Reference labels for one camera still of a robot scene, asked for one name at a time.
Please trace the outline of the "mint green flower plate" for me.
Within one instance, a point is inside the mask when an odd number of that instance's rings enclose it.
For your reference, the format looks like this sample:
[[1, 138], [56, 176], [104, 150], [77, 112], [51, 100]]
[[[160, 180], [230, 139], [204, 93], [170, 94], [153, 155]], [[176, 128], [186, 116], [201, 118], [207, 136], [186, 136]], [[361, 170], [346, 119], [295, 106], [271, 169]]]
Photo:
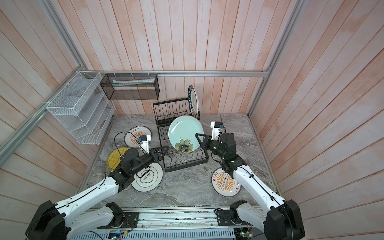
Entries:
[[178, 152], [191, 153], [200, 146], [195, 134], [203, 133], [199, 120], [192, 116], [181, 116], [172, 121], [168, 137], [171, 145]]

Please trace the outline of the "green rim white plate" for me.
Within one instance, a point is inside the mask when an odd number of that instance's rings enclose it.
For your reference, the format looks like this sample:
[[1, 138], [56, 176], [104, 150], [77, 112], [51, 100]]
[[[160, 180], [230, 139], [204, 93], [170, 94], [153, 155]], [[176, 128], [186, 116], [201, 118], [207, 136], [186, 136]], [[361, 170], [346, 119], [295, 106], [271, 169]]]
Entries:
[[188, 101], [189, 101], [189, 108], [192, 116], [195, 117], [196, 119], [200, 119], [199, 99], [192, 85], [189, 85], [188, 87]]

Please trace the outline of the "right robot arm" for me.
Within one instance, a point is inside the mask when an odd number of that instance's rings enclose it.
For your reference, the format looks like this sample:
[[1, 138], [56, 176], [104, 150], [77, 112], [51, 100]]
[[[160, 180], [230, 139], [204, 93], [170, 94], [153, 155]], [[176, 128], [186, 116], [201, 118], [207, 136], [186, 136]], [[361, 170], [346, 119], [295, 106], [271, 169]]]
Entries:
[[305, 237], [305, 229], [298, 204], [271, 190], [250, 166], [237, 154], [234, 134], [221, 134], [218, 140], [209, 135], [195, 135], [201, 148], [220, 157], [220, 165], [225, 173], [236, 180], [256, 200], [255, 208], [246, 201], [238, 201], [231, 206], [233, 222], [247, 222], [262, 231], [268, 240], [300, 240]]

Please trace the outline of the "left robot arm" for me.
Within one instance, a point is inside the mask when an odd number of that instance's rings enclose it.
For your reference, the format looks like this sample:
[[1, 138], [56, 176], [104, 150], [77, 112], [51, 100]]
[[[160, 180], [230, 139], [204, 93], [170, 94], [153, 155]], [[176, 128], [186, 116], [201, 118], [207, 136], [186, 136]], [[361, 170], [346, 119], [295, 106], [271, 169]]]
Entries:
[[139, 155], [137, 149], [129, 149], [111, 173], [94, 186], [57, 203], [41, 204], [26, 230], [27, 240], [70, 240], [98, 227], [120, 229], [124, 225], [124, 211], [116, 203], [87, 213], [86, 211], [129, 187], [135, 176], [151, 164], [164, 159], [169, 147], [150, 149]]

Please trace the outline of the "black two-tier dish rack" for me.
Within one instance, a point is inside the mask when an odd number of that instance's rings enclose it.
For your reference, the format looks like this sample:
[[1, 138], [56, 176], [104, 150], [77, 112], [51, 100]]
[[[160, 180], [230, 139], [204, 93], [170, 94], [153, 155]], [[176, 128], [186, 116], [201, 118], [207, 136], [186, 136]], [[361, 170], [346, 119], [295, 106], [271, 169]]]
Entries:
[[160, 144], [168, 146], [164, 157], [165, 172], [173, 172], [208, 162], [208, 153], [200, 147], [203, 127], [200, 115], [192, 109], [188, 98], [153, 104]]

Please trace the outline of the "yellow round plate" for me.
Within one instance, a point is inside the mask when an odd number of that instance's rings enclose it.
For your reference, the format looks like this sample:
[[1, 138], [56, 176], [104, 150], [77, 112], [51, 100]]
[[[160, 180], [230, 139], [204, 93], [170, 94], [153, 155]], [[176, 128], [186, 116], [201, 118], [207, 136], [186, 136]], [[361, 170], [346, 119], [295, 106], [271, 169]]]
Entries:
[[107, 163], [106, 163], [110, 171], [113, 171], [117, 168], [117, 166], [121, 162], [120, 160], [121, 155], [123, 155], [129, 149], [130, 147], [121, 147], [118, 150], [114, 150], [111, 152], [111, 154], [107, 158]]

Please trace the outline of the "orange sunburst plate left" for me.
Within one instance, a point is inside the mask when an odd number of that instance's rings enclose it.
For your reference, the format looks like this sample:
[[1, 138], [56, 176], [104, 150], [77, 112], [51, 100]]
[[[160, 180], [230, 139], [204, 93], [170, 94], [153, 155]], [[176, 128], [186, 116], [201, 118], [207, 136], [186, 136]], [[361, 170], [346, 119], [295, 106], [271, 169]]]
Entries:
[[145, 126], [136, 126], [128, 130], [128, 133], [125, 134], [124, 141], [125, 144], [130, 148], [139, 148], [138, 142], [136, 139], [139, 139], [141, 135], [152, 135], [152, 132], [149, 128]]

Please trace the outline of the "orange sunburst plate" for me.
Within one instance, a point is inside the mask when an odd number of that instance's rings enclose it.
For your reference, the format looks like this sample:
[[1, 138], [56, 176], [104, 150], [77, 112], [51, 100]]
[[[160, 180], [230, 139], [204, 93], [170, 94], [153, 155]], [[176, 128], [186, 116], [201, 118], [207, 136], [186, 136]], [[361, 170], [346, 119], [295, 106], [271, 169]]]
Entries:
[[223, 197], [234, 197], [241, 191], [241, 184], [221, 168], [213, 172], [211, 179], [214, 190]]
[[125, 144], [130, 148], [139, 148], [138, 142], [136, 139], [139, 139], [141, 135], [152, 135], [152, 132], [149, 128], [145, 126], [136, 126], [128, 130], [128, 133], [125, 134], [124, 141]]

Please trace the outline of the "white plate green clover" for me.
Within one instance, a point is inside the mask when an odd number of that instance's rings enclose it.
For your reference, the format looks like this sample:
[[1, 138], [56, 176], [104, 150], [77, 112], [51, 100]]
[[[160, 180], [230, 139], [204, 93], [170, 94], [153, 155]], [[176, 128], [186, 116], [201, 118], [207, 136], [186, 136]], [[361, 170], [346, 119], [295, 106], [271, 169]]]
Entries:
[[149, 192], [157, 188], [164, 176], [163, 168], [158, 163], [151, 164], [148, 168], [141, 170], [135, 175], [131, 186], [138, 192]]

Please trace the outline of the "orange sunburst plate right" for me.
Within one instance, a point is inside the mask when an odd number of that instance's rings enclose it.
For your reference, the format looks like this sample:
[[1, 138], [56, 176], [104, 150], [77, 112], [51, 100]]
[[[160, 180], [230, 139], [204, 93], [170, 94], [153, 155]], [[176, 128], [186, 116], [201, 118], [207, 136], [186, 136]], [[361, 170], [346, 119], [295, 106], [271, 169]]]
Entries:
[[241, 191], [241, 184], [221, 168], [213, 172], [211, 179], [214, 190], [223, 197], [234, 197]]

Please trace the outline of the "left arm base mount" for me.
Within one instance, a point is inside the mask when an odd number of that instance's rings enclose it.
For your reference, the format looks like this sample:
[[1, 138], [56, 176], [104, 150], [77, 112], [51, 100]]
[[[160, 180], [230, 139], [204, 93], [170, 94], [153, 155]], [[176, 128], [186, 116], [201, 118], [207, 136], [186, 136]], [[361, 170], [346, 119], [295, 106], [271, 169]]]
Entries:
[[114, 217], [109, 225], [97, 227], [97, 229], [135, 229], [138, 226], [139, 212], [124, 212]]

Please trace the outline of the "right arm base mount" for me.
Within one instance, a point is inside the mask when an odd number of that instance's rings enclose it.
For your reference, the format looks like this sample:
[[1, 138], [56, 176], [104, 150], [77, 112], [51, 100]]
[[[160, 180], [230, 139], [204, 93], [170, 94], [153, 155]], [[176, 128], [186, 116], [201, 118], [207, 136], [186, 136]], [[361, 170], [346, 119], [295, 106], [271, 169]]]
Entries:
[[257, 215], [255, 212], [252, 212], [251, 209], [238, 208], [235, 210], [223, 210], [217, 208], [214, 210], [214, 213], [219, 226], [239, 226], [245, 224], [257, 226], [260, 223]]

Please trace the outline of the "black mesh wall basket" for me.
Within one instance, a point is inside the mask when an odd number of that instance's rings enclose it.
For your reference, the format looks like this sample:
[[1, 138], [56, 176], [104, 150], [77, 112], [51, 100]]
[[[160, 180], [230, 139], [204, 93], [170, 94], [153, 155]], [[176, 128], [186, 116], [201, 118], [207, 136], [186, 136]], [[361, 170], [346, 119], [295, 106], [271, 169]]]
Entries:
[[101, 87], [109, 100], [158, 100], [160, 87], [156, 74], [106, 74]]

